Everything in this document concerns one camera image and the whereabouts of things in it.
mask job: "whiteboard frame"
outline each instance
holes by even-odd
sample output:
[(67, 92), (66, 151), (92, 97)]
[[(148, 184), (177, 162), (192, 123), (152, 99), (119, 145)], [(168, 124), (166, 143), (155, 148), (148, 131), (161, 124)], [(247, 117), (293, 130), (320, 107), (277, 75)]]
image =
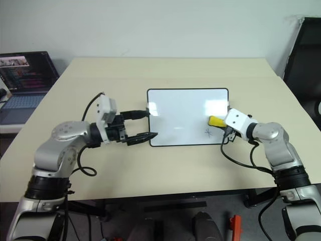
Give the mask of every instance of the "whiteboard frame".
[[(227, 112), (230, 109), (230, 102), (229, 102), (229, 90), (228, 88), (150, 88), (147, 90), (146, 95), (147, 95), (147, 106), (149, 109), (149, 98), (148, 98), (148, 92), (150, 90), (204, 90), (204, 89), (225, 89), (227, 91)], [(148, 130), (150, 131), (150, 118), (148, 116)], [(226, 138), (224, 145), (229, 143), (229, 139)], [(149, 144), (151, 147), (179, 147), (179, 146), (208, 146), (208, 145), (220, 145), (221, 143), (212, 143), (212, 144), (183, 144), (183, 145), (157, 145), (154, 146), (151, 144), (151, 140), (149, 141)]]

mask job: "orange object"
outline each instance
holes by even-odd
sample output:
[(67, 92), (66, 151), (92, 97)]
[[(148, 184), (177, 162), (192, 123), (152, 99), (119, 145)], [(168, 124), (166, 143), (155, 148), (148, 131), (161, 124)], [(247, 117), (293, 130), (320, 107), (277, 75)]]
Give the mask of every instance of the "orange object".
[(243, 232), (241, 224), (242, 218), (240, 215), (234, 215), (230, 218), (230, 229), (233, 231), (232, 241), (241, 240), (241, 233)]

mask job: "laptop keyboard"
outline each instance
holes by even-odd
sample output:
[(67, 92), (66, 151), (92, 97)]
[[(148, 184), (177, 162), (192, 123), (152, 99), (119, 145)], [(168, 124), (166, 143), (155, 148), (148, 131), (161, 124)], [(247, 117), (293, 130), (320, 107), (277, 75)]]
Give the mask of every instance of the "laptop keyboard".
[(3, 109), (36, 108), (44, 95), (12, 96)]

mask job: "table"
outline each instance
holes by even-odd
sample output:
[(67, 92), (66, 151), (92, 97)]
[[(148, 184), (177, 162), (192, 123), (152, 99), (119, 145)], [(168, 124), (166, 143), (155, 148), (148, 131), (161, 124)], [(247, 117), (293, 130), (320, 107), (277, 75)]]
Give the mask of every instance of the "table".
[[(80, 120), (98, 92), (115, 98), (118, 111), (146, 108), (149, 88), (229, 89), (230, 105), (257, 120), (278, 122), (290, 135), (310, 179), (321, 182), (321, 133), (264, 59), (75, 58), (51, 88), (1, 159), (0, 201), (18, 201), (31, 175), (36, 149), (61, 122)], [(87, 115), (95, 121), (95, 107)], [(148, 120), (125, 122), (129, 135), (148, 131)], [(251, 146), (239, 138), (226, 153), (249, 163)], [(257, 165), (268, 166), (263, 147)], [(218, 145), (151, 147), (120, 143), (88, 149), (82, 164), (98, 171), (71, 176), (71, 200), (248, 189), (274, 186), (273, 178), (226, 160)]]
[(24, 124), (21, 125), (0, 125), (0, 135), (2, 134), (16, 134), (18, 133)]

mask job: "white wall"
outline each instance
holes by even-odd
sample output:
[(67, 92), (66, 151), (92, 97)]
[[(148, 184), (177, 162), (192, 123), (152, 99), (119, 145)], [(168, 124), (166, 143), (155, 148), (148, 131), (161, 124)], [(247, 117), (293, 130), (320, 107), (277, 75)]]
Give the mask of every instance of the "white wall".
[(320, 0), (0, 0), (0, 52), (75, 56), (266, 57), (282, 75), (302, 16)]

